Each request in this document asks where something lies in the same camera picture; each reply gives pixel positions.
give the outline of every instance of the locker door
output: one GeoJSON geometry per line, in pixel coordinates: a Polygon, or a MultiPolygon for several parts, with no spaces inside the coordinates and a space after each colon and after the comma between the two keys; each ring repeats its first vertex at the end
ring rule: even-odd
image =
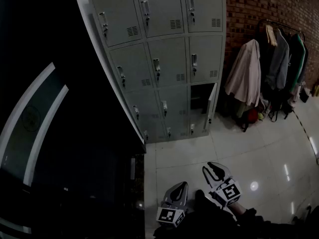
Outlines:
{"type": "Polygon", "coordinates": [[[180,0],[139,0],[147,37],[184,33],[180,0]]]}
{"type": "Polygon", "coordinates": [[[218,80],[222,36],[189,38],[191,82],[218,80]]]}
{"type": "Polygon", "coordinates": [[[140,128],[146,143],[165,140],[163,124],[160,120],[149,119],[141,123],[140,128]]]}
{"type": "Polygon", "coordinates": [[[145,141],[163,140],[165,133],[154,90],[130,92],[126,94],[126,99],[145,141]]]}
{"type": "Polygon", "coordinates": [[[217,83],[214,85],[213,90],[210,93],[210,96],[208,98],[208,105],[207,105],[207,116],[205,119],[205,129],[209,128],[209,124],[212,123],[213,120],[213,107],[214,107],[214,103],[215,103],[215,97],[216,97],[216,91],[217,91],[217,83]]]}
{"type": "Polygon", "coordinates": [[[143,44],[110,51],[119,84],[126,91],[152,87],[149,65],[143,44]]]}
{"type": "Polygon", "coordinates": [[[133,0],[93,0],[107,45],[141,39],[133,0]]]}
{"type": "Polygon", "coordinates": [[[187,138],[187,117],[165,121],[167,140],[180,140],[187,138]]]}
{"type": "Polygon", "coordinates": [[[209,127],[205,127],[206,116],[192,115],[189,120],[189,137],[201,137],[209,134],[209,127]]]}
{"type": "Polygon", "coordinates": [[[158,87],[187,82],[183,37],[149,42],[149,49],[158,87]]]}
{"type": "Polygon", "coordinates": [[[189,32],[221,32],[222,0],[186,0],[189,32]]]}
{"type": "Polygon", "coordinates": [[[160,110],[164,120],[177,120],[187,115],[187,86],[159,90],[160,110]]]}

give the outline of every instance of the red brick wall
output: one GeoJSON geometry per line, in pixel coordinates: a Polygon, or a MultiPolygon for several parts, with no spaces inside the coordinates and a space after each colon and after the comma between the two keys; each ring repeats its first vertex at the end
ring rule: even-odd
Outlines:
{"type": "Polygon", "coordinates": [[[312,88],[319,78],[319,0],[226,0],[226,4],[227,37],[223,81],[240,47],[255,38],[258,21],[268,18],[300,29],[306,34],[309,57],[305,81],[312,88]]]}

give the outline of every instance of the floor tile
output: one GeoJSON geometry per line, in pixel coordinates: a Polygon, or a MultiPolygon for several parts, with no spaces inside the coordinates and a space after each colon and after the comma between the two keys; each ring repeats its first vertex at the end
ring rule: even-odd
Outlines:
{"type": "Polygon", "coordinates": [[[319,206],[319,189],[312,192],[308,198],[307,204],[310,204],[312,209],[314,209],[316,206],[319,206]]]}
{"type": "Polygon", "coordinates": [[[250,125],[244,133],[232,118],[223,118],[216,114],[210,128],[218,159],[264,146],[255,125],[250,125]]]}
{"type": "Polygon", "coordinates": [[[284,117],[285,114],[279,112],[276,122],[272,122],[269,117],[266,117],[257,124],[258,132],[265,145],[278,141],[291,133],[303,130],[294,113],[289,114],[287,119],[284,119],[284,117]]]}
{"type": "Polygon", "coordinates": [[[147,229],[145,228],[145,239],[153,239],[155,238],[153,235],[154,235],[154,232],[155,232],[156,229],[147,229]]]}
{"type": "Polygon", "coordinates": [[[157,168],[190,165],[217,159],[210,135],[156,145],[157,168]]]}
{"type": "Polygon", "coordinates": [[[316,158],[319,158],[319,126],[316,129],[307,129],[307,135],[316,158]]]}
{"type": "Polygon", "coordinates": [[[156,144],[146,145],[144,155],[144,208],[145,227],[157,228],[156,144]]]}
{"type": "Polygon", "coordinates": [[[317,158],[306,133],[302,131],[295,134],[295,136],[295,140],[299,147],[299,152],[303,157],[307,172],[310,173],[310,171],[312,171],[316,173],[317,169],[319,169],[319,166],[317,165],[317,158]]]}
{"type": "Polygon", "coordinates": [[[319,190],[319,166],[313,164],[307,167],[310,176],[311,192],[319,190]]]}
{"type": "Polygon", "coordinates": [[[272,223],[281,222],[281,209],[280,209],[280,198],[276,196],[275,198],[255,207],[258,216],[262,216],[265,221],[270,221],[272,223]]]}
{"type": "Polygon", "coordinates": [[[239,203],[249,209],[278,195],[276,178],[265,147],[219,159],[230,170],[243,191],[239,203]]]}
{"type": "Polygon", "coordinates": [[[205,195],[211,199],[208,192],[209,185],[206,183],[202,173],[203,166],[206,163],[176,166],[170,168],[157,169],[158,203],[163,201],[165,192],[177,183],[186,181],[188,183],[188,199],[194,199],[195,191],[201,189],[205,195]]]}
{"type": "Polygon", "coordinates": [[[295,113],[308,132],[309,129],[319,128],[319,98],[310,97],[306,103],[296,103],[295,113]]]}
{"type": "Polygon", "coordinates": [[[294,185],[307,172],[306,162],[299,146],[300,134],[292,134],[287,138],[266,146],[273,165],[279,192],[294,185]]]}
{"type": "Polygon", "coordinates": [[[300,213],[301,207],[305,206],[304,202],[309,195],[311,195],[309,175],[305,175],[279,195],[282,223],[290,223],[292,218],[300,213]]]}

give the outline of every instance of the pink jacket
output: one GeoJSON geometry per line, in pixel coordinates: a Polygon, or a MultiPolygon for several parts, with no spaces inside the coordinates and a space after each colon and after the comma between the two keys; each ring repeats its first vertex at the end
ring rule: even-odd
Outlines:
{"type": "Polygon", "coordinates": [[[237,55],[225,84],[225,91],[246,105],[258,105],[261,70],[259,44],[253,39],[245,43],[237,55]]]}

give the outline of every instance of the hanging coat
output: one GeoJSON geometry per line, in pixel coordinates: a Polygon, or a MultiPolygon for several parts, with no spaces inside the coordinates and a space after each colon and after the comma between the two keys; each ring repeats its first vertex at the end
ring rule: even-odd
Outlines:
{"type": "Polygon", "coordinates": [[[289,53],[292,55],[290,66],[288,67],[287,81],[285,88],[292,91],[298,80],[300,71],[302,70],[306,50],[302,44],[300,37],[295,34],[289,42],[289,53]]]}
{"type": "Polygon", "coordinates": [[[269,72],[265,82],[274,90],[282,90],[286,84],[288,64],[289,64],[289,45],[280,30],[277,29],[277,47],[275,48],[269,72]]]}
{"type": "Polygon", "coordinates": [[[304,80],[304,77],[305,77],[305,72],[306,72],[306,66],[307,66],[307,61],[308,61],[308,49],[304,43],[304,48],[305,48],[305,59],[304,59],[304,64],[303,64],[303,68],[302,68],[302,71],[298,77],[298,80],[297,80],[297,83],[300,84],[303,80],[304,80]]]}
{"type": "Polygon", "coordinates": [[[259,44],[253,39],[245,43],[237,55],[225,84],[226,94],[246,105],[258,105],[260,96],[261,70],[259,63],[259,44]]]}

